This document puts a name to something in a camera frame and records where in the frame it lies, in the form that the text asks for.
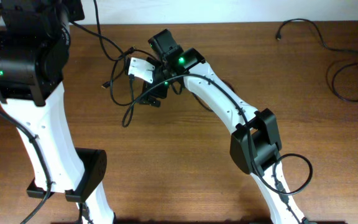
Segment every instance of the led light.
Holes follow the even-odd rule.
[[[185,63],[185,59],[183,57],[179,58],[179,63]]]

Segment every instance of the green indicator light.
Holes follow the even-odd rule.
[[[183,57],[179,58],[179,63],[185,63],[185,59]]]

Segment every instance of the white backdrop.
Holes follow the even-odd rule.
[[[95,24],[93,0],[82,0]],[[103,24],[358,20],[358,0],[98,0]]]

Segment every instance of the wood grain surface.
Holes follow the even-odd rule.
[[[258,109],[277,116],[282,154],[295,152],[314,165],[310,186],[295,201],[310,220],[358,223],[358,103],[337,99],[326,84],[333,71],[357,56],[327,51],[303,23],[102,26],[123,49],[151,52],[147,40],[169,27],[184,49],[194,47],[219,77]],[[328,45],[358,49],[358,22],[319,22]],[[230,134],[218,117],[205,111],[188,91],[168,92],[160,108],[137,105],[132,124],[121,127],[126,110],[112,103],[102,83],[112,63],[98,39],[71,28],[70,60],[64,69],[65,110],[75,146],[104,149],[103,180],[118,218],[170,221],[269,219],[253,179],[229,155]],[[112,55],[117,51],[108,46]],[[136,81],[135,93],[142,83]],[[114,86],[120,102],[130,100],[129,82]],[[337,80],[338,90],[358,96],[356,68]],[[284,161],[291,189],[305,179],[307,166]],[[0,223],[20,223],[39,203],[25,189],[34,174],[14,127],[0,119]],[[69,222],[78,211],[64,195],[54,195],[31,223]]]

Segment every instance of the black bracket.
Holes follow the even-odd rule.
[[[103,180],[107,167],[107,154],[104,150],[76,148],[77,154],[84,163],[85,173],[76,190],[66,191],[68,202],[85,203],[95,188]],[[27,188],[27,195],[33,198],[43,198],[46,192],[35,185],[34,179]]]
[[[236,128],[237,130],[231,135],[230,156],[232,160],[244,173],[255,172],[249,153],[252,150],[257,169],[263,175],[264,170],[280,157],[279,150],[282,148],[275,115],[269,109],[257,111],[255,118],[249,121],[249,127],[238,124]],[[247,128],[256,129],[250,139],[252,149],[249,149]]]

